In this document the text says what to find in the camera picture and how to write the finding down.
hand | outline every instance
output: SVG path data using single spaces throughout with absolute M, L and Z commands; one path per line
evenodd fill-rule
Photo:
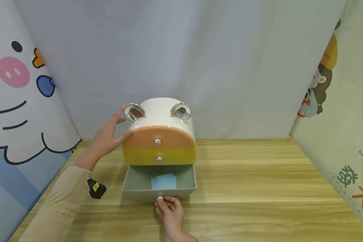
M 88 169 L 92 171 L 97 164 L 98 160 L 108 153 L 115 150 L 124 140 L 129 138 L 132 134 L 132 130 L 128 130 L 120 137 L 114 137 L 114 131 L 116 124 L 125 122 L 126 118 L 120 118 L 121 113 L 125 107 L 120 107 L 115 114 L 111 117 L 110 121 L 105 123 L 95 134 L 91 141 L 89 148 L 81 153 L 74 165 L 80 168 Z
M 156 212 L 163 220 L 166 242 L 197 242 L 183 231 L 184 209 L 179 199 L 165 196 L 155 202 Z
M 96 154 L 99 158 L 115 150 L 121 143 L 129 138 L 132 134 L 132 130 L 128 130 L 120 137 L 114 137 L 114 131 L 116 124 L 126 121 L 126 118 L 120 118 L 121 113 L 125 107 L 120 107 L 109 120 L 105 123 L 95 134 L 93 140 L 90 143 L 89 150 Z

orange cartoon beak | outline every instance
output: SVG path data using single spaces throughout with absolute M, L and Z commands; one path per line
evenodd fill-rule
M 35 68 L 41 68 L 44 66 L 44 60 L 41 57 L 39 50 L 37 48 L 34 49 L 34 54 L 35 54 L 35 58 L 32 61 L 32 64 L 34 65 Z

cartoon poster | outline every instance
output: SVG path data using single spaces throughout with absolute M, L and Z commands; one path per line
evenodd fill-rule
M 363 1 L 348 1 L 290 134 L 363 222 Z
M 7 241 L 80 137 L 12 1 L 0 0 L 0 241 Z
M 335 30 L 340 27 L 340 24 L 341 20 L 338 21 Z M 298 116 L 310 118 L 323 112 L 322 105 L 327 99 L 326 91 L 331 84 L 332 69 L 335 67 L 336 62 L 337 40 L 335 34 L 332 34 L 297 113 Z

blue tissue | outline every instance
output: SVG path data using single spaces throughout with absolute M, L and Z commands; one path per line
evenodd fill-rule
M 152 190 L 173 190 L 176 189 L 176 176 L 173 173 L 167 173 L 151 178 Z

blue cartoon shape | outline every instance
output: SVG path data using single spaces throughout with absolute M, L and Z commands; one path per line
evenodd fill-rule
M 317 114 L 317 100 L 315 97 L 315 92 L 313 89 L 309 88 L 306 94 L 306 97 L 303 100 L 303 103 L 300 107 L 300 110 L 298 112 L 298 115 L 301 117 L 313 117 Z
M 45 97 L 51 97 L 54 94 L 55 84 L 49 76 L 38 76 L 36 79 L 36 86 L 37 89 L 39 89 L 39 92 Z

